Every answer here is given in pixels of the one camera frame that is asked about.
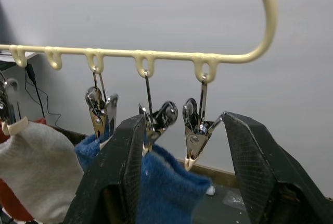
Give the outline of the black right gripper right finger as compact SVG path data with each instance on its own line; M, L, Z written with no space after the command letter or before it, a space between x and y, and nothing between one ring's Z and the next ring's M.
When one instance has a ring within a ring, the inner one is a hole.
M251 223L332 223L332 201L265 125L227 111L223 122Z

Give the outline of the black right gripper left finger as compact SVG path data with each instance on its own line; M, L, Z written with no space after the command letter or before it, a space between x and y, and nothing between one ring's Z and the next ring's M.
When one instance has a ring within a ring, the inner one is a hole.
M64 223L135 223L145 118L123 120L85 172Z

